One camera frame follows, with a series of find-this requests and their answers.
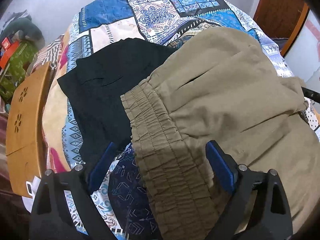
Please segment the khaki elastic-waist pants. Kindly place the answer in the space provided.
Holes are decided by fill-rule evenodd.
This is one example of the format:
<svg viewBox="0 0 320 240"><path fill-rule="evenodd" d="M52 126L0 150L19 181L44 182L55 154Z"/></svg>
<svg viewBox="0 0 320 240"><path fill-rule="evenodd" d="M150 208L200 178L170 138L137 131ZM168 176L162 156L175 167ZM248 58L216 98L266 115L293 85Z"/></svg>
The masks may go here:
<svg viewBox="0 0 320 240"><path fill-rule="evenodd" d="M164 239L204 239L228 200L207 157L214 140L253 171L275 169L293 232L319 212L319 139L303 120L304 82L280 77L243 31L208 28L121 96Z"/></svg>

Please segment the white sliding wardrobe door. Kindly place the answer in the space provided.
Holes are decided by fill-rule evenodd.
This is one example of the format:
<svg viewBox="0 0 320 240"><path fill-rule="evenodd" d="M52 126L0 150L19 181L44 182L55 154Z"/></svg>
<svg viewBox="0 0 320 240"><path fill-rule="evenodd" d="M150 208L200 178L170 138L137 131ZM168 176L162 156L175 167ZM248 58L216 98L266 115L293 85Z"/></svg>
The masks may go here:
<svg viewBox="0 0 320 240"><path fill-rule="evenodd" d="M319 22L311 10L285 61L294 76L319 92Z"/></svg>

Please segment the blue patchwork quilt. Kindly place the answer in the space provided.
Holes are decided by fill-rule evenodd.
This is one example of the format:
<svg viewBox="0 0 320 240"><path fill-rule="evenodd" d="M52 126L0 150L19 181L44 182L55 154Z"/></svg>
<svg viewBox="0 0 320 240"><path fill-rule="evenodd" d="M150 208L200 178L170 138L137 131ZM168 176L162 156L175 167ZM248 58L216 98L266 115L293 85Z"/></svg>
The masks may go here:
<svg viewBox="0 0 320 240"><path fill-rule="evenodd" d="M296 81L272 41L246 13L225 0L96 0L75 15L70 27L66 74L76 61L127 38L178 50L209 28L232 28L252 36L285 81ZM96 163L86 163L83 143L71 103L62 130L63 151L71 166L84 165L89 198L104 223L119 239L157 239L156 221L140 185L130 142L121 150L110 143Z"/></svg>

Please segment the floral orange blanket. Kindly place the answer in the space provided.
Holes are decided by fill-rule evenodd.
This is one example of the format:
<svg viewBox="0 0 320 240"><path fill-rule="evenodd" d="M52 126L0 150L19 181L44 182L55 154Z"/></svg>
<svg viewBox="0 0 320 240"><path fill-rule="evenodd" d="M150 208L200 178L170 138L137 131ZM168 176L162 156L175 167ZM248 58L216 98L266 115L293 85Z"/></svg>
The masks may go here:
<svg viewBox="0 0 320 240"><path fill-rule="evenodd" d="M58 78L66 74L68 42L69 31L67 30L63 36L61 56L56 70L53 72L53 79L42 116L42 127L47 144L46 167L56 173L71 170L62 147L62 128L65 126L67 117L67 97L57 81Z"/></svg>

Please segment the brown wooden door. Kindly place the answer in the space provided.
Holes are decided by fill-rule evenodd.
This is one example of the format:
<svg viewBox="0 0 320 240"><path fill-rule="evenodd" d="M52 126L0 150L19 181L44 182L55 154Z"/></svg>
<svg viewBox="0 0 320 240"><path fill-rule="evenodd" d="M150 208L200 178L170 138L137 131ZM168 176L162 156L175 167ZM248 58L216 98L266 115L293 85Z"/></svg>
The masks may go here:
<svg viewBox="0 0 320 240"><path fill-rule="evenodd" d="M308 13L309 6L304 0L259 0L254 20L268 37L286 40L280 50L285 56L298 37Z"/></svg>

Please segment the wooden carved folding table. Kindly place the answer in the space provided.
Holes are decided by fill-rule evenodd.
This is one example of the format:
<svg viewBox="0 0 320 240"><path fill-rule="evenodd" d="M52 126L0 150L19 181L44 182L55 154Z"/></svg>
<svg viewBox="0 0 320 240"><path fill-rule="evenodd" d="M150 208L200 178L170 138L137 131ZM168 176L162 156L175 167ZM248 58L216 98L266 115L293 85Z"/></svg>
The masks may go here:
<svg viewBox="0 0 320 240"><path fill-rule="evenodd" d="M15 90L6 131L6 156L13 192L32 197L28 190L45 170L42 113L50 86L50 63L28 76Z"/></svg>

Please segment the black folded pants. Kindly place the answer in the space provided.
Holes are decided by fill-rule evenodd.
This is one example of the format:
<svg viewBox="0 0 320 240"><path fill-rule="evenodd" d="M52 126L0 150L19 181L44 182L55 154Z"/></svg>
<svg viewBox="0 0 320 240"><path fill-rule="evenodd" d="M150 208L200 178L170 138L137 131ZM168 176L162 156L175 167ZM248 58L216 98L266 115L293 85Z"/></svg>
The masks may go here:
<svg viewBox="0 0 320 240"><path fill-rule="evenodd" d="M76 67L58 79L80 128L80 155L86 163L96 163L110 143L121 150L130 142L130 121L120 97L174 52L172 47L127 38L78 59Z"/></svg>

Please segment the green fabric storage bin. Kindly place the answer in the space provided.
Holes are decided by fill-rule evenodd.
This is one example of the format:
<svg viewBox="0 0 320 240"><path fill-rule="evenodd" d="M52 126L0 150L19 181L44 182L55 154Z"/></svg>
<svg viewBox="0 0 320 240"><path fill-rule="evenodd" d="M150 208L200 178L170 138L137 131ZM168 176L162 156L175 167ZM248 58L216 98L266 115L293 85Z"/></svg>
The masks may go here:
<svg viewBox="0 0 320 240"><path fill-rule="evenodd" d="M37 48L31 41L21 41L4 69L1 68L1 97L10 102L16 88L25 80L26 71Z"/></svg>

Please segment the orange red box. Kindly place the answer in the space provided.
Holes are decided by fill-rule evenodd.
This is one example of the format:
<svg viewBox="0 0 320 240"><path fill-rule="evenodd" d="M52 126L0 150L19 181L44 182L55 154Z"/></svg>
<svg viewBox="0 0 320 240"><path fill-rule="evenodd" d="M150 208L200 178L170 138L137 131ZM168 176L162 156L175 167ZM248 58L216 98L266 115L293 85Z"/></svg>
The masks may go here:
<svg viewBox="0 0 320 240"><path fill-rule="evenodd" d="M20 45L19 41L13 42L10 38L6 37L2 43L2 47L4 48L4 54L1 57L0 67L4 69L9 61L10 57L16 51L18 46Z"/></svg>

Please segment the grey neck pillow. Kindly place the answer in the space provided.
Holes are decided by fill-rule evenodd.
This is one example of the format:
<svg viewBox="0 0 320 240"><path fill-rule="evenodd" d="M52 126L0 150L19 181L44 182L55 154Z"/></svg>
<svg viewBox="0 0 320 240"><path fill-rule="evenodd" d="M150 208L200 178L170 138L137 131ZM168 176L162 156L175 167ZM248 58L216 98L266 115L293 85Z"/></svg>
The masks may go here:
<svg viewBox="0 0 320 240"><path fill-rule="evenodd" d="M38 49L42 49L45 45L42 31L26 17L11 21L1 33L1 42L16 33L21 41L32 41Z"/></svg>

